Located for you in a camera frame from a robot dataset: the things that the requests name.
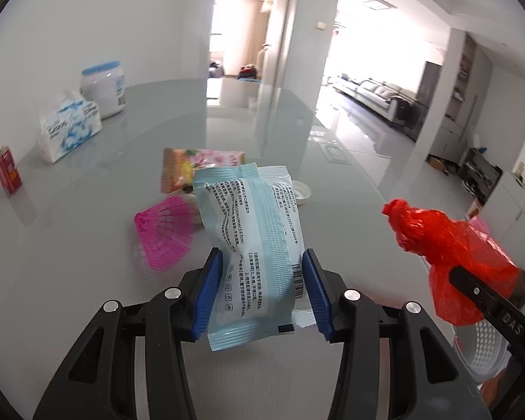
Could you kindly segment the light blue snack wrapper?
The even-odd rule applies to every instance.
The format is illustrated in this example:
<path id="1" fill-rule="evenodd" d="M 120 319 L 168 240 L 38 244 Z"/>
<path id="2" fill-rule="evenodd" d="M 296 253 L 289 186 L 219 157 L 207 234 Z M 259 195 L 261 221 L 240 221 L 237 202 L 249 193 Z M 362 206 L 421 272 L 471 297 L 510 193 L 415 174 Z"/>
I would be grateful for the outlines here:
<path id="1" fill-rule="evenodd" d="M 288 169 L 255 163 L 205 168 L 194 174 L 193 191 L 204 229 L 223 253 L 223 275 L 208 323 L 211 349 L 314 325 Z"/>

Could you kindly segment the pink plastic stool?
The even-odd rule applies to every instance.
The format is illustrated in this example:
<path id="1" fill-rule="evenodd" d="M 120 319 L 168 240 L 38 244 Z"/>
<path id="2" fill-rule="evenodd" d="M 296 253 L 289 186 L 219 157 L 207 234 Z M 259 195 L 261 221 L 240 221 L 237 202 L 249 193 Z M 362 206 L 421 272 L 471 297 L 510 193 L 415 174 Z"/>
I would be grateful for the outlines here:
<path id="1" fill-rule="evenodd" d="M 468 219 L 468 223 L 475 229 L 487 235 L 490 234 L 490 229 L 487 223 L 479 216 L 475 215 Z"/>

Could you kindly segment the grey perforated laundry basket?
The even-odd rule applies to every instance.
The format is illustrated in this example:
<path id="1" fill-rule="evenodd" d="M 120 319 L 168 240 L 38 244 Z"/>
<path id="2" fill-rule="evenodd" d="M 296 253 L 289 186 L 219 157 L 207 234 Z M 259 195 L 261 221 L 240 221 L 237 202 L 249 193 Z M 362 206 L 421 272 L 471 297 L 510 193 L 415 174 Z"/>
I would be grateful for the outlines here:
<path id="1" fill-rule="evenodd" d="M 488 321 L 456 326 L 453 349 L 477 385 L 497 376 L 510 358 L 508 342 Z"/>

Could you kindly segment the white cabinet counter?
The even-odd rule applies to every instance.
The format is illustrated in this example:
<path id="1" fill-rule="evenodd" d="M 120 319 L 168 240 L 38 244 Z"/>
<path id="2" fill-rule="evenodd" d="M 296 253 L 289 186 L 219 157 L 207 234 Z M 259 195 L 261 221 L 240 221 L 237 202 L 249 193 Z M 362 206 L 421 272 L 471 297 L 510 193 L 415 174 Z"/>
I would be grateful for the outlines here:
<path id="1" fill-rule="evenodd" d="M 480 217 L 512 262 L 525 269 L 525 186 L 510 171 L 501 175 Z"/>

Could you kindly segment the white blue tissue pack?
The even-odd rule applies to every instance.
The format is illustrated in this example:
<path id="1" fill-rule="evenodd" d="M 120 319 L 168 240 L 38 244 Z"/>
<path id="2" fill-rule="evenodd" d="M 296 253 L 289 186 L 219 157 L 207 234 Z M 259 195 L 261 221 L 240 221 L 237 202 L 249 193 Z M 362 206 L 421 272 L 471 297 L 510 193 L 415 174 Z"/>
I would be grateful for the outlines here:
<path id="1" fill-rule="evenodd" d="M 38 147 L 49 164 L 55 164 L 102 129 L 96 102 L 73 90 L 64 90 L 48 100 L 38 114 Z"/>

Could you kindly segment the pink snack bag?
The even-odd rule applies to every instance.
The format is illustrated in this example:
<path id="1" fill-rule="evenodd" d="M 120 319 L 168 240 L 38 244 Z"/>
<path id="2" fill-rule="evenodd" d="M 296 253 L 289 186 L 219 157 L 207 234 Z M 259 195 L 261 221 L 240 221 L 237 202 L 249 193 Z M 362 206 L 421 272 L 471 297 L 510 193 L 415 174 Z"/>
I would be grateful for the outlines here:
<path id="1" fill-rule="evenodd" d="M 245 163 L 245 153 L 208 149 L 165 148 L 163 151 L 161 191 L 190 188 L 197 170 L 213 167 L 234 167 Z"/>

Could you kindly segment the shoe rack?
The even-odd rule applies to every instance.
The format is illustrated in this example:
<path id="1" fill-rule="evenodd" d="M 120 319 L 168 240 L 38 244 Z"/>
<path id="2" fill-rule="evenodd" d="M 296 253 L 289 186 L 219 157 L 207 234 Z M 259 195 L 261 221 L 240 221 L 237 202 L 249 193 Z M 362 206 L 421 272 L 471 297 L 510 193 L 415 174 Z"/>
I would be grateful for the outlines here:
<path id="1" fill-rule="evenodd" d="M 462 186 L 481 206 L 484 206 L 502 174 L 503 170 L 499 166 L 492 165 L 479 149 L 469 148 L 463 157 L 457 176 Z"/>

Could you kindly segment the grey sofa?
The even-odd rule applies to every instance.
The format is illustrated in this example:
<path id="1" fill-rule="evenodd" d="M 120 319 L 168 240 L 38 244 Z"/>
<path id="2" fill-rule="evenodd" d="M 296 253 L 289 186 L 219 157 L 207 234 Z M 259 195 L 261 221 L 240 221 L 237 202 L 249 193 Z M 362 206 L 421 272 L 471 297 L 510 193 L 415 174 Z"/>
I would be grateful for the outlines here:
<path id="1" fill-rule="evenodd" d="M 358 82 L 342 74 L 333 80 L 333 88 L 390 123 L 404 123 L 412 116 L 412 107 L 415 104 L 412 92 L 407 92 L 398 85 L 373 79 Z"/>

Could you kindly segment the red plastic bag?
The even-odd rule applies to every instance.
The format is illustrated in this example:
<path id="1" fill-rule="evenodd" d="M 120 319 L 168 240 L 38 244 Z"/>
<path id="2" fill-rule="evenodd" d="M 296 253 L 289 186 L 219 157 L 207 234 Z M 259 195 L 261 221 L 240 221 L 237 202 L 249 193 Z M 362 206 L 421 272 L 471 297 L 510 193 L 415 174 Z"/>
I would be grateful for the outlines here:
<path id="1" fill-rule="evenodd" d="M 440 210 L 414 208 L 404 199 L 384 205 L 399 246 L 422 256 L 430 265 L 429 288 L 435 313 L 454 326 L 472 325 L 483 314 L 449 282 L 449 272 L 462 266 L 498 294 L 509 298 L 517 285 L 520 269 L 486 233 L 467 221 L 449 219 Z"/>

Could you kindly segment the red soda can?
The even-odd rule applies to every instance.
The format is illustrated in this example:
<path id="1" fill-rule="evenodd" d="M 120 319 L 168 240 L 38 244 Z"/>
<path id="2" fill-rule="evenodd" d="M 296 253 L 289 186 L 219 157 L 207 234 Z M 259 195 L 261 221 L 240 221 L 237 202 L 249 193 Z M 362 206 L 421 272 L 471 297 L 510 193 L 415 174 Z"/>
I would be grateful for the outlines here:
<path id="1" fill-rule="evenodd" d="M 7 196 L 15 194 L 22 186 L 20 173 L 7 145 L 0 149 L 0 183 Z"/>

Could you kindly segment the clear plastic cup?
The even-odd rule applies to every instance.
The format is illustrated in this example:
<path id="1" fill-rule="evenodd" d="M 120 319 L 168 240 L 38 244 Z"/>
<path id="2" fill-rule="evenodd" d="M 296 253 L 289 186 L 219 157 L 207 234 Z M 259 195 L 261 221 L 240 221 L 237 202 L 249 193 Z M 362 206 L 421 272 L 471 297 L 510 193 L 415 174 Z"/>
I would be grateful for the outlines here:
<path id="1" fill-rule="evenodd" d="M 305 204 L 312 196 L 311 189 L 306 184 L 297 180 L 292 181 L 292 190 L 294 191 L 296 203 L 299 207 Z"/>

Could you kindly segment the white jar blue lid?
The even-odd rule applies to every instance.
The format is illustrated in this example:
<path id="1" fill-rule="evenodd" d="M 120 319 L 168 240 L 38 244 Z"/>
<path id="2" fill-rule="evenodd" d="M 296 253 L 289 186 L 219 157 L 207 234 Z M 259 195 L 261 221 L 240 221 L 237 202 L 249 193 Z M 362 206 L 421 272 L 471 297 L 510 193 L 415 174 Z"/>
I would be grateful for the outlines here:
<path id="1" fill-rule="evenodd" d="M 97 104 L 100 119 L 109 119 L 124 109 L 125 90 L 120 61 L 96 64 L 81 71 L 80 93 Z"/>

